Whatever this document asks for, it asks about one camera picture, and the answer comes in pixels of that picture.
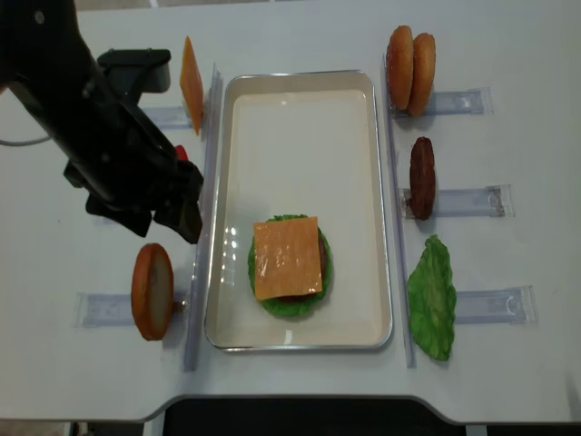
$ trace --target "orange cheese slice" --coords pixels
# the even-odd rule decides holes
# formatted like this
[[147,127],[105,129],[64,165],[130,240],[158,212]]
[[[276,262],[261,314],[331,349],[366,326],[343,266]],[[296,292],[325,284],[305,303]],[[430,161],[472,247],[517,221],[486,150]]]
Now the orange cheese slice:
[[186,106],[188,106],[188,111],[192,118],[193,129],[196,131],[196,134],[200,134],[203,111],[202,78],[200,77],[196,55],[193,53],[192,42],[189,36],[186,36],[183,45],[180,87],[182,88],[183,99],[185,100]]
[[316,217],[254,224],[258,301],[322,291],[318,229]]

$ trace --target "hamburger patty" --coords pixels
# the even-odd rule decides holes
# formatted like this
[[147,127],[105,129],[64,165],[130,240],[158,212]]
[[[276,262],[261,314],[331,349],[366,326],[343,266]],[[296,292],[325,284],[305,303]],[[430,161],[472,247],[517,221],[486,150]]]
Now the hamburger patty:
[[[325,250],[325,243],[323,238],[319,233],[319,257],[320,257],[320,277],[321,279],[325,276],[327,271],[327,250]],[[280,302],[306,302],[308,299],[313,298],[315,293],[307,293],[306,295],[292,295],[290,297],[279,297],[277,298]]]
[[432,142],[425,137],[418,138],[411,149],[409,165],[409,206],[414,216],[425,221],[432,215],[436,197],[436,173],[434,170],[434,150]]

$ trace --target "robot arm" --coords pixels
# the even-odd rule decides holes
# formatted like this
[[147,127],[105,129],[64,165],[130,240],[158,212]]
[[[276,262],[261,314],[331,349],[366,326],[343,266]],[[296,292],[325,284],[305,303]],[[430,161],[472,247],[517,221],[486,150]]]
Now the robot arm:
[[89,191],[86,211],[145,236],[153,219],[197,243],[202,175],[139,109],[169,88],[167,50],[110,51],[98,62],[79,34],[74,0],[0,0],[0,88],[8,86]]

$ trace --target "plastic holder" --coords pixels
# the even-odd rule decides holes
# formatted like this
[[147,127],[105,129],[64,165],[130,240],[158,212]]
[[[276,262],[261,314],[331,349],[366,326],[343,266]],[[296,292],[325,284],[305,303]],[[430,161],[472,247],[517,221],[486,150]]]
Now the plastic holder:
[[[409,189],[399,191],[404,218],[414,219],[409,207]],[[515,216],[510,184],[487,186],[482,189],[448,189],[438,191],[431,216]]]
[[145,106],[141,110],[160,130],[193,129],[192,120],[183,106]]
[[208,94],[207,105],[204,106],[202,131],[205,132],[205,158],[203,172],[203,187],[200,194],[200,215],[202,216],[202,234],[196,246],[196,262],[193,265],[193,277],[190,289],[192,309],[188,315],[188,332],[185,343],[184,366],[186,371],[193,371],[198,360],[199,342],[202,337],[203,310],[205,306],[207,284],[210,280],[210,246],[216,227],[217,188],[216,179],[220,157],[220,118],[222,115],[223,79],[214,64],[212,85]]
[[456,324],[537,322],[533,287],[457,292]]
[[[187,296],[183,293],[173,295],[174,316],[172,321],[183,317],[187,312]],[[111,295],[106,293],[77,294],[74,309],[74,327],[124,327],[134,326],[131,312],[131,295]]]
[[[386,77],[385,56],[382,56],[382,77]],[[391,174],[393,220],[398,274],[405,280],[399,281],[401,320],[404,330],[404,348],[408,368],[416,366],[415,344],[409,328],[408,264],[404,236],[404,220],[413,218],[409,209],[409,189],[399,189],[398,153],[393,126],[394,119],[406,114],[395,111],[389,100],[388,87],[381,81],[385,135],[389,173]],[[432,93],[428,109],[422,116],[447,114],[492,114],[492,99],[489,88],[478,88],[466,92]],[[482,189],[443,190],[438,192],[433,216],[515,216],[510,185],[490,186]],[[457,292],[455,310],[456,324],[523,323],[536,322],[536,307],[531,286],[497,291]]]
[[[492,93],[490,88],[468,89],[467,91],[444,91],[433,92],[429,98],[428,105],[421,116],[433,115],[491,115],[494,113],[492,107]],[[391,108],[394,118],[405,118],[409,115]]]

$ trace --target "green lettuce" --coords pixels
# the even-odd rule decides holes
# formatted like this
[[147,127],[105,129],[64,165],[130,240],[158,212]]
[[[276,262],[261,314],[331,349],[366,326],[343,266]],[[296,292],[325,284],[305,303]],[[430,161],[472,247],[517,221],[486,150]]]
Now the green lettuce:
[[[293,220],[296,218],[308,218],[307,215],[275,215],[274,218],[270,218],[268,221],[283,221],[283,220]],[[331,263],[330,263],[330,247],[329,243],[327,243],[327,238],[319,229],[319,235],[325,244],[325,251],[327,252],[327,268],[325,270],[325,276],[323,279],[323,290],[321,292],[317,292],[312,298],[304,302],[281,302],[276,298],[270,298],[269,300],[262,300],[260,303],[267,312],[275,315],[280,316],[283,318],[294,318],[296,316],[301,316],[308,313],[312,306],[315,305],[317,302],[320,302],[323,298],[325,298],[325,294],[329,289],[330,284],[330,276],[331,276]],[[255,281],[255,272],[256,272],[256,259],[254,254],[254,238],[252,238],[252,245],[251,249],[248,251],[248,276],[251,279],[251,288],[252,292],[254,290],[254,281]]]
[[448,248],[433,234],[408,280],[409,324],[419,348],[447,361],[454,341],[456,289]]

